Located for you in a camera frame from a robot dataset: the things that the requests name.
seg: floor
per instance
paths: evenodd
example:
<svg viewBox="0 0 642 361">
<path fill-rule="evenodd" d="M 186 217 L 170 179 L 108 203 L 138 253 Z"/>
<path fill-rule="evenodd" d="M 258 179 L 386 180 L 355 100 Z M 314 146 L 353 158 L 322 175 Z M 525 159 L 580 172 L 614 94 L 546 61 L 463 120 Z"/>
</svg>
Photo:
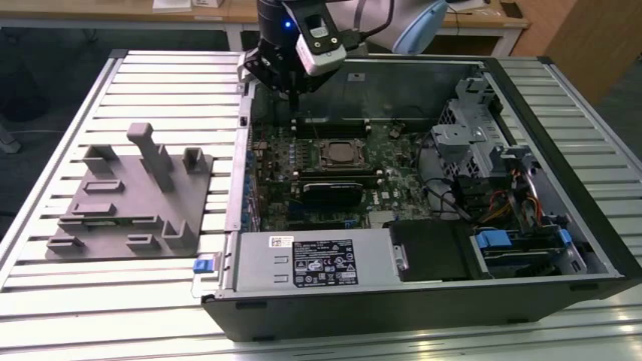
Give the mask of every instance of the floor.
<svg viewBox="0 0 642 361">
<path fill-rule="evenodd" d="M 12 155 L 0 152 L 0 237 L 11 225 L 8 216 L 20 209 L 111 49 L 229 49 L 225 34 L 219 32 L 166 31 L 159 36 L 158 31 L 102 30 L 94 42 L 88 35 L 82 30 L 67 29 L 8 29 L 0 35 L 0 59 L 24 61 L 51 103 L 48 113 L 36 120 L 3 122 L 10 132 L 19 132 L 15 137 L 23 144 L 23 150 Z M 4 74 L 12 71 L 11 64 L 0 61 L 0 83 Z M 640 157 L 641 83 L 642 62 L 637 62 L 597 108 Z"/>
</svg>

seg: power supply label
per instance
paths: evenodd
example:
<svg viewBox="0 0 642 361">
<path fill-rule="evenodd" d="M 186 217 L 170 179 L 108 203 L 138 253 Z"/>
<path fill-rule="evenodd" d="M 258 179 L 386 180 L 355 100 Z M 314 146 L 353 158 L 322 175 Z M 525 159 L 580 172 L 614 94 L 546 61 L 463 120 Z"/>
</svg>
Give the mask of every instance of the power supply label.
<svg viewBox="0 0 642 361">
<path fill-rule="evenodd" d="M 293 242 L 293 267 L 299 288 L 359 284 L 351 239 Z"/>
</svg>

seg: aluminum extrusion table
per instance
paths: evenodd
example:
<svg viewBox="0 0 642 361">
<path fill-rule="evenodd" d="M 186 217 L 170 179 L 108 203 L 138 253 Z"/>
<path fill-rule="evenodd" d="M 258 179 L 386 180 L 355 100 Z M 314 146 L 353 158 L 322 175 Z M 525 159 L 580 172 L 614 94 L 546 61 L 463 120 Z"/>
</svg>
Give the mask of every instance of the aluminum extrusion table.
<svg viewBox="0 0 642 361">
<path fill-rule="evenodd" d="M 239 59 L 239 53 L 130 51 L 115 52 L 107 61 L 0 244 L 0 360 L 642 357 L 636 337 L 642 287 L 582 302 L 537 323 L 235 344 L 192 297 L 194 259 L 47 261 L 47 238 L 87 170 L 80 162 L 87 145 L 112 144 L 119 154 L 135 152 L 126 132 L 142 117 L 170 153 L 203 147 L 215 156 L 200 252 L 222 249 L 239 116 L 249 111 L 237 87 Z M 554 65 L 515 58 L 501 63 L 642 260 L 640 160 Z M 507 124 L 524 142 L 510 117 Z M 205 287 L 210 282 L 217 280 L 205 281 Z"/>
</svg>

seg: cable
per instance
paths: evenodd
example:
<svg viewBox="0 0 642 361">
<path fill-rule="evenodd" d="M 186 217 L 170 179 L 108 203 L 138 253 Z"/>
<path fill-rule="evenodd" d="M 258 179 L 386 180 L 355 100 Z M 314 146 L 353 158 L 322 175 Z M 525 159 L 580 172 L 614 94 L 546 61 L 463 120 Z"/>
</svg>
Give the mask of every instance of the cable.
<svg viewBox="0 0 642 361">
<path fill-rule="evenodd" d="M 486 223 L 489 220 L 493 220 L 494 218 L 499 217 L 506 211 L 511 209 L 511 204 L 506 203 L 501 209 L 497 210 L 490 216 L 483 218 L 479 222 Z"/>
<path fill-rule="evenodd" d="M 454 21 L 457 22 L 458 24 L 458 32 L 454 36 L 459 36 L 459 12 L 449 5 L 449 8 L 454 11 L 453 13 L 450 14 L 454 14 Z"/>
<path fill-rule="evenodd" d="M 445 193 L 442 193 L 442 199 L 439 200 L 439 213 L 443 213 L 443 199 L 446 198 L 446 194 L 451 194 L 454 196 L 451 190 L 447 190 Z"/>
<path fill-rule="evenodd" d="M 538 225 L 542 226 L 542 203 L 540 203 L 540 200 L 534 197 L 528 197 L 528 200 L 533 202 L 533 211 L 536 212 L 536 219 L 538 221 Z"/>
<path fill-rule="evenodd" d="M 495 200 L 495 196 L 498 196 L 499 194 L 503 194 L 503 193 L 506 193 L 505 190 L 498 190 L 495 193 L 493 193 L 491 200 L 489 201 L 489 203 L 491 204 L 491 205 L 489 206 L 489 211 L 493 210 L 493 201 Z"/>
<path fill-rule="evenodd" d="M 474 219 L 470 214 L 463 209 L 461 209 L 461 207 L 455 203 L 446 199 L 446 197 L 437 193 L 430 187 L 426 187 L 426 190 L 430 192 L 430 194 L 433 194 L 433 196 L 438 197 L 442 202 L 445 202 L 454 209 L 454 211 L 459 214 L 461 218 L 466 220 L 466 222 L 474 223 Z"/>
<path fill-rule="evenodd" d="M 382 32 L 393 23 L 393 17 L 394 17 L 394 0 L 389 0 L 390 2 L 390 7 L 389 7 L 389 18 L 386 19 L 386 22 L 374 28 L 373 30 L 369 30 L 367 32 L 362 32 L 362 41 L 365 41 L 367 38 L 370 38 L 373 35 L 378 34 Z"/>
</svg>

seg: blue latch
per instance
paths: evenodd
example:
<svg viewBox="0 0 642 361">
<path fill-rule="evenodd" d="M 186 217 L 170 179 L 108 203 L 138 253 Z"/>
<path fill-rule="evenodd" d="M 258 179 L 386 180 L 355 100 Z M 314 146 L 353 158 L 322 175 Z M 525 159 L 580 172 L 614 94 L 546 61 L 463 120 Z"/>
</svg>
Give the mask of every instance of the blue latch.
<svg viewBox="0 0 642 361">
<path fill-rule="evenodd" d="M 573 242 L 572 233 L 566 229 L 560 230 L 560 237 L 562 238 L 564 244 L 570 245 Z"/>
<path fill-rule="evenodd" d="M 502 230 L 482 231 L 475 237 L 479 248 L 510 247 L 513 245 L 509 233 Z"/>
<path fill-rule="evenodd" d="M 192 271 L 195 275 L 214 273 L 214 259 L 198 259 L 194 261 Z"/>
</svg>

